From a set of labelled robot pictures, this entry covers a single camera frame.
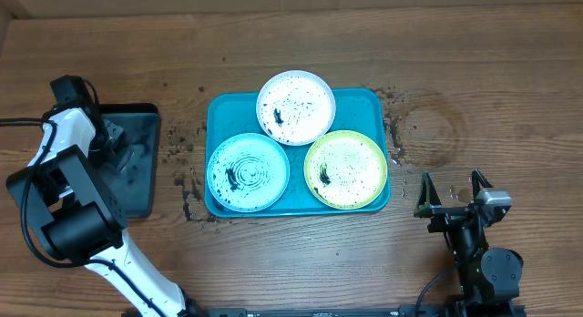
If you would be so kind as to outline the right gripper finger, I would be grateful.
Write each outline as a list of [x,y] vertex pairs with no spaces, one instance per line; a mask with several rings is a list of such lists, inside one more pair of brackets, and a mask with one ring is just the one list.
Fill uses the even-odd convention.
[[471,183],[473,199],[484,199],[490,189],[493,188],[491,183],[486,179],[479,169],[474,169],[471,173]]
[[422,176],[419,199],[414,209],[416,218],[431,218],[442,208],[441,200],[428,172]]

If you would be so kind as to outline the light blue plate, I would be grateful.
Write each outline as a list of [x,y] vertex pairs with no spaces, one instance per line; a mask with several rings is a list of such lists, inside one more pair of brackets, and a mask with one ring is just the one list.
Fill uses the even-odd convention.
[[227,210],[252,213],[279,200],[290,180],[283,148],[258,133],[223,141],[210,155],[206,170],[210,194]]

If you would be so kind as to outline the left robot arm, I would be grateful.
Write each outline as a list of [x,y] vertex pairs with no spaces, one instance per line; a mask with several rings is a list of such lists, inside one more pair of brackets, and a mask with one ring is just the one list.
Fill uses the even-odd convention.
[[140,316],[204,315],[128,233],[129,220],[152,208],[160,129],[154,105],[56,107],[1,124],[43,129],[36,155],[6,180],[26,245],[40,261],[93,271]]

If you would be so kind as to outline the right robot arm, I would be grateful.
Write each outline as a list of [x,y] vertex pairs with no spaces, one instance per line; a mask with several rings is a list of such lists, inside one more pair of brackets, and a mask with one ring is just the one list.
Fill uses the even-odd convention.
[[428,219],[427,230],[441,233],[453,253],[455,265],[431,280],[420,293],[415,312],[433,285],[456,271],[462,294],[444,307],[444,316],[517,316],[523,312],[512,305],[519,296],[524,261],[509,249],[491,248],[485,229],[501,221],[511,208],[510,194],[495,188],[483,174],[471,174],[473,198],[465,207],[446,208],[426,172],[414,216]]

